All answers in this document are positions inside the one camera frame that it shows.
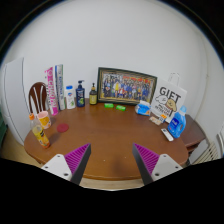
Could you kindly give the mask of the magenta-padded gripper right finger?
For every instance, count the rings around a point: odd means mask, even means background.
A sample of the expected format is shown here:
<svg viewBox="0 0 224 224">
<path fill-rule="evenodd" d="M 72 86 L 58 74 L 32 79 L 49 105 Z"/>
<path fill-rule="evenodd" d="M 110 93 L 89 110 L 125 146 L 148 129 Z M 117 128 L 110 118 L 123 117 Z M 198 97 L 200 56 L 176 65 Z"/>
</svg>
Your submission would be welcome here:
<svg viewBox="0 0 224 224">
<path fill-rule="evenodd" d="M 133 144 L 132 154 L 145 185 L 182 169 L 168 154 L 158 155 L 136 143 Z"/>
</svg>

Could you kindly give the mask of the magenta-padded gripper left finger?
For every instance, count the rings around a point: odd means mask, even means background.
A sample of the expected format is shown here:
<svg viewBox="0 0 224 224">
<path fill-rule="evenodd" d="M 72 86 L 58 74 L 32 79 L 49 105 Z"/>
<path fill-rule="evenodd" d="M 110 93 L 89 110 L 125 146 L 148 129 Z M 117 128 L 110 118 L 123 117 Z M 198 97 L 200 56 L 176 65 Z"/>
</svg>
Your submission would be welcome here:
<svg viewBox="0 0 224 224">
<path fill-rule="evenodd" d="M 66 155 L 56 154 L 42 169 L 79 185 L 91 155 L 91 144 L 87 143 Z"/>
</svg>

